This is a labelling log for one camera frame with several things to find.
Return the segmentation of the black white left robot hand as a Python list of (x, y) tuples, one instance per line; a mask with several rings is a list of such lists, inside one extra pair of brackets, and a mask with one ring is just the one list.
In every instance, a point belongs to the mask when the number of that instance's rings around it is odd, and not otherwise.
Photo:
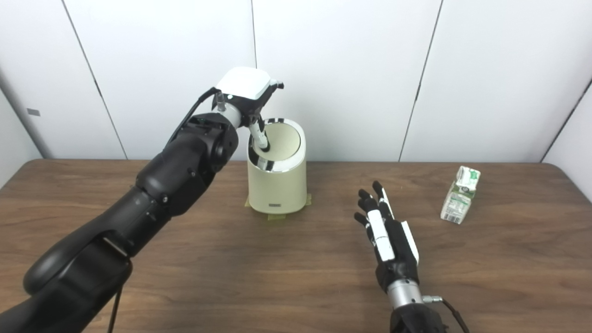
[(216, 112), (225, 116), (235, 127), (247, 127), (260, 150), (271, 149), (262, 108), (284, 83), (272, 79), (261, 69), (240, 66), (233, 68), (216, 84)]

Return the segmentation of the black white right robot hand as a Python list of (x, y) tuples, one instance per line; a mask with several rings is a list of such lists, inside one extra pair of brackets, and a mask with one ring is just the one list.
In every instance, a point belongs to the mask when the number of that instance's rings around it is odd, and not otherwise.
[(398, 280), (420, 283), (419, 252), (406, 221), (398, 221), (385, 188), (379, 181), (372, 183), (376, 192), (358, 191), (358, 206), (362, 212), (354, 213), (373, 246), (377, 260), (376, 278), (383, 291)]

